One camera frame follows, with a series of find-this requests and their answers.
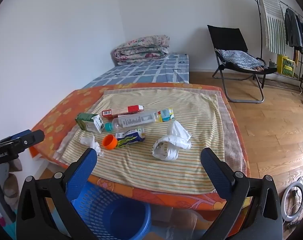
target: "striped cushion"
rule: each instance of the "striped cushion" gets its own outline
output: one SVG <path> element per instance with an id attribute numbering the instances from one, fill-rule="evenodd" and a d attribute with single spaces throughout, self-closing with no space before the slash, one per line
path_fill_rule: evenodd
<path id="1" fill-rule="evenodd" d="M 210 147 L 224 161 L 224 136 L 217 95 L 203 95 L 184 90 L 136 90 L 105 95 L 93 113 L 126 105 L 143 105 L 146 110 L 172 107 L 175 120 L 192 135 L 191 149 L 179 151 L 173 162 L 152 156 L 151 148 L 166 134 L 169 122 L 145 126 L 146 139 L 125 148 L 105 150 L 98 158 L 93 175 L 129 186 L 160 192 L 205 194 L 214 190 L 200 163 L 200 152 Z M 95 133 L 101 143 L 107 132 Z M 77 160 L 87 148 L 79 143 L 80 136 L 90 136 L 78 130 L 62 158 L 67 163 Z"/>
<path id="2" fill-rule="evenodd" d="M 240 68 L 254 70 L 255 67 L 261 67 L 262 63 L 254 57 L 241 50 L 217 50 L 225 62 L 230 62 Z"/>

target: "chair leg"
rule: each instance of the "chair leg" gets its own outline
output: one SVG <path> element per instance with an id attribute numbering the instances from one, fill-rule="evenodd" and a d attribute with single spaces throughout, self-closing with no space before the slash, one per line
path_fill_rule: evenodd
<path id="1" fill-rule="evenodd" d="M 259 87 L 259 90 L 260 90 L 260 93 L 261 93 L 261 97 L 262 99 L 261 100 L 238 100 L 238 99 L 231 99 L 227 93 L 227 89 L 226 89 L 226 85 L 225 85 L 225 79 L 228 79 L 228 78 L 224 78 L 224 75 L 222 74 L 222 71 L 220 71 L 220 76 L 221 76 L 221 81 L 222 81 L 222 85 L 224 87 L 224 92 L 225 92 L 225 95 L 227 97 L 227 99 L 232 102 L 232 103 L 251 103 L 251 104 L 261 104 L 263 101 L 264 101 L 264 94 L 262 92 L 262 89 L 261 89 L 261 86 L 260 86 L 260 83 L 259 83 L 259 80 L 257 78 L 257 75 L 254 74 L 256 80 L 257 80 L 257 84 L 258 84 L 258 87 Z"/>
<path id="2" fill-rule="evenodd" d="M 213 74 L 213 78 L 219 79 L 218 77 L 215 77 L 215 75 L 217 74 L 219 68 L 216 69 L 215 73 Z"/>
<path id="3" fill-rule="evenodd" d="M 261 88 L 264 88 L 265 80 L 266 80 L 266 75 L 264 75 L 263 78 L 262 78 Z"/>

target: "crumpled tissue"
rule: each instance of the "crumpled tissue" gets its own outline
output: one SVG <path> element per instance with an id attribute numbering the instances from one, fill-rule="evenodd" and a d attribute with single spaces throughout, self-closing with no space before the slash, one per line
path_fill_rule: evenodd
<path id="1" fill-rule="evenodd" d="M 94 149 L 97 153 L 97 156 L 100 156 L 100 157 L 104 156 L 104 152 L 101 151 L 101 149 L 99 147 L 99 143 L 95 142 L 95 136 L 94 135 L 91 138 L 81 136 L 80 137 L 80 143 Z"/>
<path id="2" fill-rule="evenodd" d="M 191 134 L 182 127 L 178 121 L 174 121 L 167 128 L 167 135 L 158 139 L 152 147 L 152 155 L 162 161 L 173 161 L 178 158 L 178 151 L 182 149 L 190 149 L 191 142 L 189 139 Z M 167 142 L 167 151 L 165 151 L 165 143 Z"/>

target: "blue plastic basket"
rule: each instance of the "blue plastic basket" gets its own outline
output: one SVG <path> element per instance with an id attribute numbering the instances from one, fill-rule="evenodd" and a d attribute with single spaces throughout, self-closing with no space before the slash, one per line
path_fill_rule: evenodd
<path id="1" fill-rule="evenodd" d="M 150 205 L 86 182 L 74 208 L 101 240 L 140 240 L 150 230 Z"/>

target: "folding chair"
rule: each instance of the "folding chair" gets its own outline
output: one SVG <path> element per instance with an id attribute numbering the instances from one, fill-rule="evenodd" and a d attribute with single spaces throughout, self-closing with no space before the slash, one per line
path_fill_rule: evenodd
<path id="1" fill-rule="evenodd" d="M 246 46 L 245 40 L 240 32 L 239 29 L 232 29 L 232 28 L 221 28 L 221 27 L 214 27 L 207 25 L 210 33 L 210 37 L 213 42 L 213 46 L 215 49 L 223 49 L 223 50 L 241 50 L 245 53 L 248 53 L 248 48 Z M 222 85 L 224 87 L 225 95 L 228 98 L 230 102 L 233 103 L 253 103 L 253 104 L 260 104 L 264 101 L 264 94 L 262 92 L 259 80 L 257 78 L 257 75 L 263 75 L 263 80 L 262 80 L 262 87 L 264 87 L 265 79 L 267 74 L 272 74 L 277 71 L 276 68 L 266 68 L 266 62 L 261 59 L 261 58 L 256 58 L 257 60 L 261 61 L 261 65 L 265 67 L 265 70 L 263 71 L 255 71 L 255 70 L 246 70 L 243 68 L 238 67 L 235 64 L 232 64 L 230 62 L 225 63 L 223 58 L 221 57 L 220 53 L 218 51 L 216 52 L 216 59 L 218 63 L 218 68 L 213 74 L 213 78 L 216 79 L 221 79 Z M 224 78 L 222 71 L 224 69 L 230 69 L 234 70 L 240 73 L 248 73 L 251 74 L 249 77 L 246 78 Z M 217 72 L 220 72 L 219 77 L 215 77 Z M 253 77 L 253 79 L 256 78 L 257 84 L 261 93 L 261 100 L 238 100 L 238 99 L 231 99 L 228 96 L 226 85 L 225 85 L 225 79 L 231 79 L 231 80 L 247 80 L 249 78 Z"/>

